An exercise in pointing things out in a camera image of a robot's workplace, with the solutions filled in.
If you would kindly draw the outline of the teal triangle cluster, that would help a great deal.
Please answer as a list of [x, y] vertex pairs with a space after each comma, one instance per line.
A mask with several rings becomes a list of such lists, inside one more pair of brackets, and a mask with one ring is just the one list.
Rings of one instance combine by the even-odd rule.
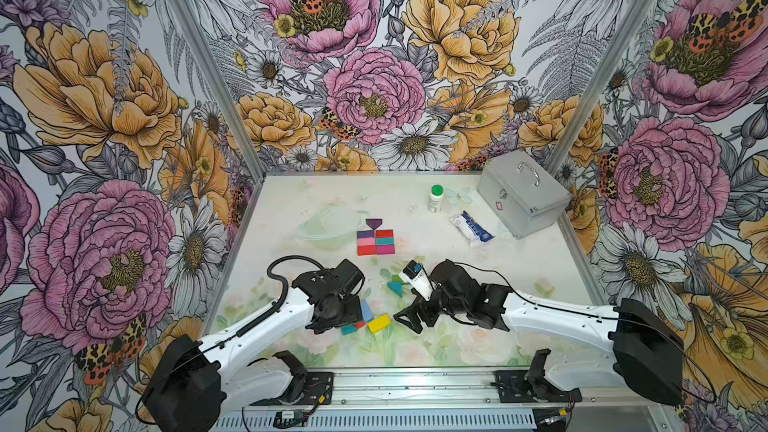
[[347, 336], [355, 333], [357, 330], [358, 328], [355, 325], [347, 325], [341, 328], [341, 333], [343, 336]]

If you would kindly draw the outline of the magenta rectangular block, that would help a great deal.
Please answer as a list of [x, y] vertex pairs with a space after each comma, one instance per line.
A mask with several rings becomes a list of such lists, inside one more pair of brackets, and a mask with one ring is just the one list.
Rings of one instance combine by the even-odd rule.
[[395, 246], [393, 244], [386, 244], [386, 245], [377, 245], [376, 246], [376, 254], [377, 255], [393, 255], [396, 253]]

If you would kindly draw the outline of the pink rectangular block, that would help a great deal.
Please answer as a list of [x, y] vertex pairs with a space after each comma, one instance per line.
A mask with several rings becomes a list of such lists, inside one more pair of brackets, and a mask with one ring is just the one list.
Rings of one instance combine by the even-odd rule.
[[361, 247], [375, 246], [376, 239], [374, 237], [359, 237], [357, 239], [357, 245]]

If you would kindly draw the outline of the purple triangular block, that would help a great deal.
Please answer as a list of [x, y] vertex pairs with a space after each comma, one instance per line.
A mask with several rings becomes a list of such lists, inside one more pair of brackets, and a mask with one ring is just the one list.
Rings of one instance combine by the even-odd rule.
[[382, 225], [382, 223], [383, 220], [380, 218], [368, 218], [366, 220], [366, 224], [371, 230], [377, 230]]

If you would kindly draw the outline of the teal triangular block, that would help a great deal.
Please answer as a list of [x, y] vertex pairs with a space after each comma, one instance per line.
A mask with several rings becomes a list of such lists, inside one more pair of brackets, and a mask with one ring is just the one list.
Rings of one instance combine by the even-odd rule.
[[395, 293], [398, 297], [403, 296], [403, 284], [401, 282], [388, 282], [387, 287], [389, 290], [391, 290], [393, 293]]

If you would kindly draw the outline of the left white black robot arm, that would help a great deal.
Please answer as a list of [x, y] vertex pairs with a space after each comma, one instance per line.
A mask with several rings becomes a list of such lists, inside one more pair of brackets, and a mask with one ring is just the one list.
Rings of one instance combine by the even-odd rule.
[[281, 285], [276, 300], [218, 333], [184, 334], [167, 346], [138, 404], [149, 415], [145, 424], [208, 431], [223, 413], [285, 396], [301, 386], [303, 366], [286, 351], [268, 359], [263, 351], [294, 330], [320, 335], [362, 319], [365, 275], [347, 259], [326, 268], [287, 255], [266, 275]]

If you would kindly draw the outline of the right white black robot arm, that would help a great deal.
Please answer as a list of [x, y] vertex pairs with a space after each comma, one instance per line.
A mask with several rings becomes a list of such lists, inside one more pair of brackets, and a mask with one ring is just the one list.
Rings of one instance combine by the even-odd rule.
[[683, 398], [683, 342], [642, 302], [582, 306], [519, 292], [508, 282], [481, 284], [469, 265], [444, 260], [432, 271], [410, 261], [400, 274], [415, 294], [394, 318], [415, 333], [441, 316], [462, 325], [505, 332], [532, 331], [576, 341], [599, 351], [592, 360], [551, 358], [538, 350], [526, 373], [546, 401], [577, 400], [583, 387], [626, 386], [652, 402], [677, 406]]

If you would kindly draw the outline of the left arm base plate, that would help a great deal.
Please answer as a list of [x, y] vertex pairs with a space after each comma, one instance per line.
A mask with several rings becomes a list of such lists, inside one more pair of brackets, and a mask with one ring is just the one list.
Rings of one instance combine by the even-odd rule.
[[303, 376], [303, 381], [293, 379], [282, 396], [256, 402], [256, 405], [329, 405], [332, 402], [334, 379], [333, 372], [308, 372]]

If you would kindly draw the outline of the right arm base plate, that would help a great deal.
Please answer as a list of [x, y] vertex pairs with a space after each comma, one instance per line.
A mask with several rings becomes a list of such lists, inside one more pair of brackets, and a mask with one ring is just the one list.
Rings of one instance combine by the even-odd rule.
[[561, 390], [542, 371], [498, 370], [494, 372], [490, 385], [496, 390], [501, 403], [574, 404], [583, 400], [579, 388]]

